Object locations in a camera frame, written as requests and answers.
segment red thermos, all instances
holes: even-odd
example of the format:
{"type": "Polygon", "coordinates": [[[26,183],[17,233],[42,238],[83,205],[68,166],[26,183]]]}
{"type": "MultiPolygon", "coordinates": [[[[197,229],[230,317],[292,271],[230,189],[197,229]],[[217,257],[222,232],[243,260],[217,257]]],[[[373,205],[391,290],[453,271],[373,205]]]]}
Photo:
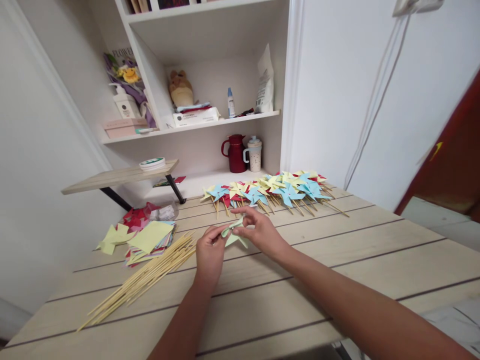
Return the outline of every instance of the red thermos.
{"type": "Polygon", "coordinates": [[[244,142],[243,138],[245,135],[235,134],[230,135],[228,140],[225,140],[221,144],[221,154],[224,157],[228,158],[228,164],[230,165],[231,173],[243,173],[247,170],[247,165],[244,163],[244,142]],[[228,155],[224,154],[225,143],[230,142],[230,147],[228,148],[228,155]]]}

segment white tumbler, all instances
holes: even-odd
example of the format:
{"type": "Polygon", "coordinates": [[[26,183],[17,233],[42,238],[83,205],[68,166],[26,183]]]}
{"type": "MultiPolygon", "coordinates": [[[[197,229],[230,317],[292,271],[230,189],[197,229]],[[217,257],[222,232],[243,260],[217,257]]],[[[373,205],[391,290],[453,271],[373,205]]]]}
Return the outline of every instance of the white tumbler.
{"type": "Polygon", "coordinates": [[[252,173],[258,173],[261,169],[262,142],[256,136],[252,136],[247,146],[248,148],[243,150],[243,162],[250,163],[252,173]],[[247,152],[250,152],[250,161],[246,159],[247,152]]]}

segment hand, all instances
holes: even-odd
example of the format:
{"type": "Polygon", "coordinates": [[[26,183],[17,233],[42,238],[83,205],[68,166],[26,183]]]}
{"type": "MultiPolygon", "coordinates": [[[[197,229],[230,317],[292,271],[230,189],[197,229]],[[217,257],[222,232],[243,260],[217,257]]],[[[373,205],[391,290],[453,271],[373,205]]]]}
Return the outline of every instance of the hand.
{"type": "Polygon", "coordinates": [[[196,275],[194,283],[213,292],[217,286],[224,264],[226,238],[221,232],[229,224],[210,226],[196,242],[196,275]]]}
{"type": "Polygon", "coordinates": [[[243,218],[244,227],[234,228],[233,233],[249,239],[269,258],[278,260],[280,255],[291,248],[289,243],[279,234],[270,219],[256,211],[253,207],[237,207],[230,211],[233,214],[245,214],[243,218]],[[253,225],[255,228],[247,228],[246,226],[248,225],[253,225]]]}

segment flower bouquet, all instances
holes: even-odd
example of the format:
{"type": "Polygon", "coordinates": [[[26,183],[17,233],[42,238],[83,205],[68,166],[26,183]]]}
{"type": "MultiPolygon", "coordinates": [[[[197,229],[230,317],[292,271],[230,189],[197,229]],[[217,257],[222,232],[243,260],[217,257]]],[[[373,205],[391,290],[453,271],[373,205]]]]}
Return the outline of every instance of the flower bouquet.
{"type": "Polygon", "coordinates": [[[115,84],[120,84],[128,95],[133,96],[148,126],[150,128],[156,128],[157,124],[150,110],[147,95],[145,94],[145,85],[142,81],[137,62],[130,57],[126,57],[123,61],[124,64],[120,66],[117,59],[109,53],[104,53],[103,59],[105,60],[106,73],[110,81],[115,84]]]}

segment wall outlet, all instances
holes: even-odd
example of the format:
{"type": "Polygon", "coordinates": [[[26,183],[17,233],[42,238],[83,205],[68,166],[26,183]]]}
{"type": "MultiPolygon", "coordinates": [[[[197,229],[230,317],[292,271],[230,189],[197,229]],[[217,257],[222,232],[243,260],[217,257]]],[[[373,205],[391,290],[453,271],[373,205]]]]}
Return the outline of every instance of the wall outlet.
{"type": "Polygon", "coordinates": [[[393,17],[434,11],[440,9],[443,4],[444,0],[396,0],[393,17]]]}

